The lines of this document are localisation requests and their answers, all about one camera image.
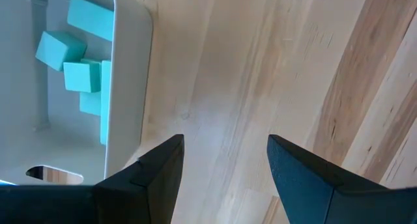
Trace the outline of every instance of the teal foam block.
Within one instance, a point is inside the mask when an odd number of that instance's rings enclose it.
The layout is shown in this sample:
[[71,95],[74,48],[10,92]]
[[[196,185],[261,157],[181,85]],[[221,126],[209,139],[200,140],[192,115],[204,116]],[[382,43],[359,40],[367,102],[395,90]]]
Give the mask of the teal foam block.
[[65,88],[69,91],[100,91],[100,65],[64,63]]
[[78,62],[87,45],[78,38],[62,31],[44,31],[35,57],[51,68],[62,71],[64,62]]
[[107,145],[109,131],[109,110],[110,110],[110,75],[111,62],[102,62],[102,108],[100,119],[100,143]]
[[114,12],[86,0],[70,0],[68,24],[113,41]]
[[[101,62],[92,60],[92,59],[81,59],[81,63],[87,64],[98,64],[100,66],[100,80],[101,80]],[[96,93],[79,93],[79,110],[83,113],[93,114],[100,116],[101,114],[101,100],[102,93],[101,91]]]

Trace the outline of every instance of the light wood surface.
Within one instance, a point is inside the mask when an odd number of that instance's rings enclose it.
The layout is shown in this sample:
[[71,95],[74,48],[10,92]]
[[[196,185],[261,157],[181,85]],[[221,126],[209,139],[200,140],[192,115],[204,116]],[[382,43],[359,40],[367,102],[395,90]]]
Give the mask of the light wood surface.
[[128,164],[185,135],[173,223],[288,223],[270,133],[389,188],[417,186],[417,0],[138,1],[154,34]]

